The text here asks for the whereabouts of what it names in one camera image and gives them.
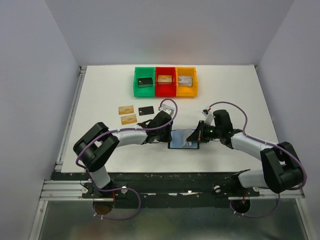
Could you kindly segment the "black leather card holder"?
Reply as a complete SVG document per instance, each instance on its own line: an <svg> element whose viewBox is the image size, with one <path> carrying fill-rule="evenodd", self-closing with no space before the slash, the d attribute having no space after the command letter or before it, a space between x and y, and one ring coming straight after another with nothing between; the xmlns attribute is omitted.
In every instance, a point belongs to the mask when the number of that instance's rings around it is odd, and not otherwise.
<svg viewBox="0 0 320 240"><path fill-rule="evenodd" d="M171 142L167 144L168 149L172 150L198 150L198 142L187 141L187 138L194 132L194 129L174 129L171 131Z"/></svg>

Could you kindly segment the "silver credit card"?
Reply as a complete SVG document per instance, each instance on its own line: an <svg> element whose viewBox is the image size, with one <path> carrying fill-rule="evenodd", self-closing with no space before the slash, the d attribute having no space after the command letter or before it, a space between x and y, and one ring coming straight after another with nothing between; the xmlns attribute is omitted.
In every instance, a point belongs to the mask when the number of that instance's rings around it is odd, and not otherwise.
<svg viewBox="0 0 320 240"><path fill-rule="evenodd" d="M158 111L162 111L164 108L162 107L162 104L159 105Z"/></svg>

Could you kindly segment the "black credit card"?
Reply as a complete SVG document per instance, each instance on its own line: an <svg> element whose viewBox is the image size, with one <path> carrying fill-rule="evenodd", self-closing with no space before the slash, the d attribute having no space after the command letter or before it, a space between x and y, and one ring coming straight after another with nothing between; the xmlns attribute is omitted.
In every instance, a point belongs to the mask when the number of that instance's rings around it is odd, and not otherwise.
<svg viewBox="0 0 320 240"><path fill-rule="evenodd" d="M153 106L144 106L138 108L139 116L153 115L155 113Z"/></svg>

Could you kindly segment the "gold VIP card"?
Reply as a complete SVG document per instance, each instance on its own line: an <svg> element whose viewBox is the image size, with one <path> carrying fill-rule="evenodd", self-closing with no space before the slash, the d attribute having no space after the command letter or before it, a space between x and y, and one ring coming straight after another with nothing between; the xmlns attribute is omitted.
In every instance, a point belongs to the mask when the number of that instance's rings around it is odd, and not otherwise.
<svg viewBox="0 0 320 240"><path fill-rule="evenodd" d="M118 114L119 115L127 115L127 114L133 114L134 106L133 105L126 105L126 106L119 106L118 107Z"/></svg>

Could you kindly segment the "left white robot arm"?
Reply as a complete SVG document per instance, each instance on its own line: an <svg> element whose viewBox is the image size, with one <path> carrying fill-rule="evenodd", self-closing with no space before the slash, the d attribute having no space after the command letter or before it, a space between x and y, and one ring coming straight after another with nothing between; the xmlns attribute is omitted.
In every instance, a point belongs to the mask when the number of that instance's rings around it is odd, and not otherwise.
<svg viewBox="0 0 320 240"><path fill-rule="evenodd" d="M73 146L78 166L84 168L93 180L93 191L101 198L111 191L111 178L105 167L116 148L144 145L172 140L173 118L168 111L160 111L153 119L136 125L135 129L111 130L103 122L96 123Z"/></svg>

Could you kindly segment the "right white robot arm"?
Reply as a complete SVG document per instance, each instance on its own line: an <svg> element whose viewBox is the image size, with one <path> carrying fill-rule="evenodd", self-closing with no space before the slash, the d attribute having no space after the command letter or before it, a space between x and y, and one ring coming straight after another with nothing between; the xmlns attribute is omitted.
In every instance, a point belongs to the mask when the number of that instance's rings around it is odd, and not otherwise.
<svg viewBox="0 0 320 240"><path fill-rule="evenodd" d="M270 189L279 194L303 183L303 171L294 160L296 152L288 142L267 144L245 136L242 130L233 128L229 113L224 110L204 110L205 120L186 138L188 142L208 143L213 140L232 149L244 152L261 161L261 170L243 170L232 176L230 191L241 196L248 188Z"/></svg>

